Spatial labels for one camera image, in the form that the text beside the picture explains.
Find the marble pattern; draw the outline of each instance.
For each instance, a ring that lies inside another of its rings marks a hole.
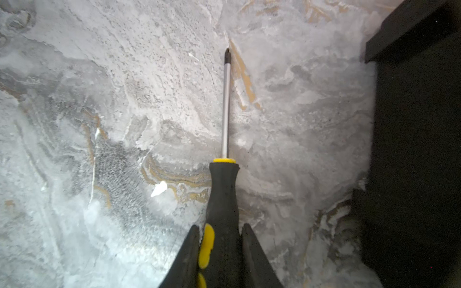
[[[241,224],[286,287],[380,287],[347,198],[399,2],[1,0],[0,286],[161,282],[204,221],[230,47]]]

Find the marble wall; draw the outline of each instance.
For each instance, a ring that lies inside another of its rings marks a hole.
[[[161,282],[203,225],[230,47],[242,224],[286,287],[380,287],[347,199],[399,2],[0,0],[0,286]]]

